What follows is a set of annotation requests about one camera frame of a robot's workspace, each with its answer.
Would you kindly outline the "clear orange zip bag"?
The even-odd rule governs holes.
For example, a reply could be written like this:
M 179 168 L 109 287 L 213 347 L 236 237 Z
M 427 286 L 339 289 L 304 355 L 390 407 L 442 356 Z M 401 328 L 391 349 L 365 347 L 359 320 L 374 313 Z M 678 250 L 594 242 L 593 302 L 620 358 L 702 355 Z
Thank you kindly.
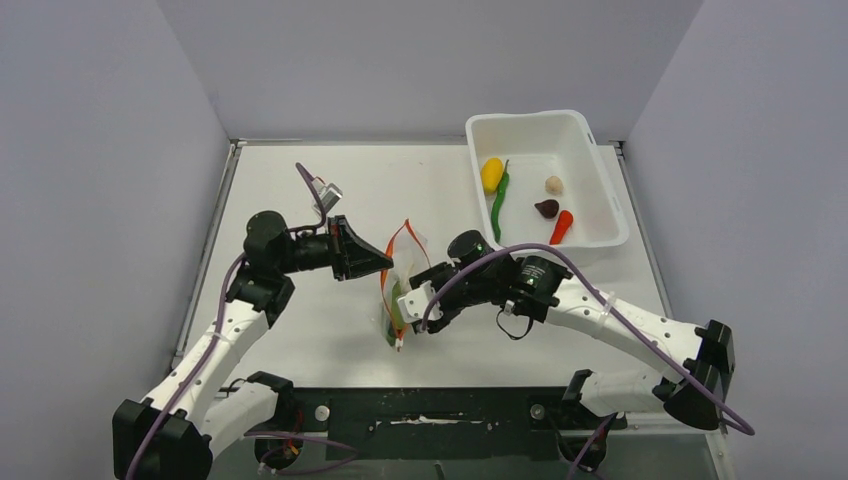
M 393 259 L 394 266 L 391 269 L 380 273 L 379 285 L 382 305 L 382 291 L 387 280 L 398 280 L 402 288 L 402 294 L 405 294 L 411 289 L 410 279 L 414 275 L 431 267 L 427 249 L 427 240 L 413 227 L 409 219 L 405 219 L 401 226 L 390 237 L 384 253 Z M 406 325 L 405 334 L 409 330 L 410 327 Z M 403 343 L 400 348 L 393 348 L 396 351 L 400 351 L 402 347 Z

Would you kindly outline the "green leafy vegetable toy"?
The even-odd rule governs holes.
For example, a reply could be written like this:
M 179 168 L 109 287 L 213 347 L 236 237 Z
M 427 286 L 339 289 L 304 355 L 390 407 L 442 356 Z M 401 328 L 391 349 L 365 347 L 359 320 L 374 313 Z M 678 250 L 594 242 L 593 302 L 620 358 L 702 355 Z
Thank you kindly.
M 387 343 L 396 348 L 402 346 L 402 339 L 405 334 L 406 324 L 403 322 L 403 317 L 397 303 L 398 297 L 402 294 L 402 288 L 398 280 L 387 280 L 383 291 L 383 316 L 382 330 Z

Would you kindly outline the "yellow corn toy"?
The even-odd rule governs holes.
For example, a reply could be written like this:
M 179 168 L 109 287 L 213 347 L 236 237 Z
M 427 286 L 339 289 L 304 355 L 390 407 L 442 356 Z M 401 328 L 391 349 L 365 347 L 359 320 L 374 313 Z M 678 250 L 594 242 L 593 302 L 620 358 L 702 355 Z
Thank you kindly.
M 480 179 L 485 195 L 494 195 L 504 174 L 504 162 L 498 157 L 489 158 L 482 166 Z

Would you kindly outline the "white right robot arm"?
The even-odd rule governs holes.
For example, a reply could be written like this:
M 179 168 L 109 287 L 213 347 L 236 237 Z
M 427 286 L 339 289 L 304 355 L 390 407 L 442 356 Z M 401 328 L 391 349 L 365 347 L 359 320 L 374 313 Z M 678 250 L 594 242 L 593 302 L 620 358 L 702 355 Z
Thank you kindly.
M 576 372 L 562 400 L 564 417 L 585 427 L 618 413 L 660 412 L 696 429 L 750 433 L 726 403 L 735 370 L 733 332 L 655 314 L 604 292 L 563 252 L 540 243 L 492 249 L 469 230 L 448 249 L 450 261 L 410 280 L 397 303 L 405 323 L 435 334 L 464 309 L 497 306 L 499 315 L 524 317 L 585 334 L 644 364 L 640 371 Z

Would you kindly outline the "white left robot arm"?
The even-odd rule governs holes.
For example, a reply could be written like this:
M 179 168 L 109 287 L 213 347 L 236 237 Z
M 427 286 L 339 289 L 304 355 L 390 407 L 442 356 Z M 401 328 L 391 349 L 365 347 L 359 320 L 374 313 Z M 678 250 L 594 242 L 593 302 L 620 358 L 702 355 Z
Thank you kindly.
M 284 411 L 288 380 L 258 372 L 231 397 L 219 389 L 274 326 L 295 291 L 292 274 L 328 268 L 337 281 L 392 268 L 393 260 L 334 216 L 299 234 L 275 211 L 246 225 L 243 252 L 228 268 L 215 319 L 180 363 L 140 401 L 112 418 L 118 479 L 205 479 L 215 457 L 252 427 Z

